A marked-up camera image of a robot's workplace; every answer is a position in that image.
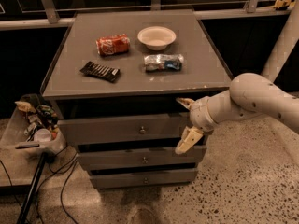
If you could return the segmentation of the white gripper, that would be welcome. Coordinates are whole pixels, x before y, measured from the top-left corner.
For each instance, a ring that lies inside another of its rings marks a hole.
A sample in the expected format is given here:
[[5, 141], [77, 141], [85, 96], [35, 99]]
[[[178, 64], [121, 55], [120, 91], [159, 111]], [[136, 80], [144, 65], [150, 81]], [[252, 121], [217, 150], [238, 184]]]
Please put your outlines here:
[[190, 121], [195, 126], [186, 126], [175, 152], [180, 155], [191, 149], [203, 136], [204, 132], [211, 132], [216, 126], [216, 122], [208, 111], [208, 97], [194, 101], [191, 98], [177, 98], [176, 101], [190, 110]]

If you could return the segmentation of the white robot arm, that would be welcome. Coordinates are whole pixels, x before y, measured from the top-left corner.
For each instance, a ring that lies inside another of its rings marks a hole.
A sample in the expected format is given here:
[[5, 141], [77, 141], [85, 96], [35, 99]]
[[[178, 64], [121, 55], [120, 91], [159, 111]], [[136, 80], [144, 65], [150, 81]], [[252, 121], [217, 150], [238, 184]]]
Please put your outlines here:
[[299, 0], [296, 0], [278, 40], [260, 75], [244, 73], [235, 77], [227, 91], [194, 101], [178, 98], [190, 111], [192, 127], [187, 127], [175, 152], [183, 154], [205, 133], [226, 121], [241, 121], [268, 115], [294, 132], [299, 132], [299, 99], [274, 84], [299, 39]]

